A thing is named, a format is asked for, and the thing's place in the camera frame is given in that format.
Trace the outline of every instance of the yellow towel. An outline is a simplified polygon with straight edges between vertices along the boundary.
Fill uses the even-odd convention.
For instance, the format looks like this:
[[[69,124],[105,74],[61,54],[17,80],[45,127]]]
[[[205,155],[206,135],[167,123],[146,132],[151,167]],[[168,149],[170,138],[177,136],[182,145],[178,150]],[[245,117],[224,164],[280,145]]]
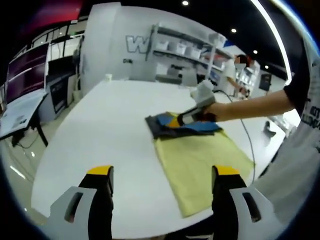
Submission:
[[[158,138],[154,144],[184,218],[211,206],[213,165],[233,167],[244,180],[254,167],[223,130],[208,136]]]

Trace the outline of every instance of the hand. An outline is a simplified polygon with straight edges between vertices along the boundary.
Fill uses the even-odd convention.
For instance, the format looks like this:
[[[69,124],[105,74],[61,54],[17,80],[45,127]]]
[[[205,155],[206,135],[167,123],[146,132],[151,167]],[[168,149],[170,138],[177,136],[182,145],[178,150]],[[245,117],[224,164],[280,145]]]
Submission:
[[[231,119],[228,113],[228,104],[224,103],[216,102],[208,106],[203,113],[214,114],[217,122],[223,122]]]

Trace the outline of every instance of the monitor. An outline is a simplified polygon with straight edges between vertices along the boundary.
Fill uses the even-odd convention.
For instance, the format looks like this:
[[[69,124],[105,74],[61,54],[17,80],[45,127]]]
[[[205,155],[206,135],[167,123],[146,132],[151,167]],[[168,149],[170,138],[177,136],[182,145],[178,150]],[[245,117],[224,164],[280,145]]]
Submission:
[[[26,69],[6,82],[6,104],[45,87],[46,63]]]
[[[10,80],[23,71],[43,64],[47,60],[49,43],[32,48],[9,63],[6,80]]]
[[[73,56],[65,56],[48,62],[48,75],[57,75],[68,72],[76,73]]]
[[[260,78],[259,89],[268,92],[270,90],[271,78],[271,74],[262,74]]]

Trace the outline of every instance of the table leg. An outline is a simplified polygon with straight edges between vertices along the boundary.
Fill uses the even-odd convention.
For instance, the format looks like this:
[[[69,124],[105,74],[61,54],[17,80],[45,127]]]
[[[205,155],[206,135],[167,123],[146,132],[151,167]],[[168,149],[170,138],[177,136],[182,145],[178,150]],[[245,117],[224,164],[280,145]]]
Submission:
[[[37,131],[39,133],[39,136],[40,136],[41,140],[43,141],[44,145],[47,147],[48,146],[48,140],[47,140],[44,132],[42,131],[42,128],[41,128],[41,125],[40,125],[39,121],[36,123],[36,129],[37,129]]]

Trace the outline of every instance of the white shirt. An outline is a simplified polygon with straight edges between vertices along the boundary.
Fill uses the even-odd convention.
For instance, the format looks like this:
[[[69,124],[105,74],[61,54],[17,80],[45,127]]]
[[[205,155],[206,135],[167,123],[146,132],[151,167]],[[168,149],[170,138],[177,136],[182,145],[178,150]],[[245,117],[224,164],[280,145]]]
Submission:
[[[224,70],[220,81],[218,83],[217,89],[224,91],[228,95],[233,95],[235,93],[235,87],[231,85],[231,83],[227,80],[227,78],[231,78],[236,81],[236,66],[233,59],[229,59],[225,62]]]
[[[320,58],[306,42],[304,45],[310,85],[301,123],[266,174],[253,183],[271,201],[275,214],[285,225],[305,202],[320,167]]]

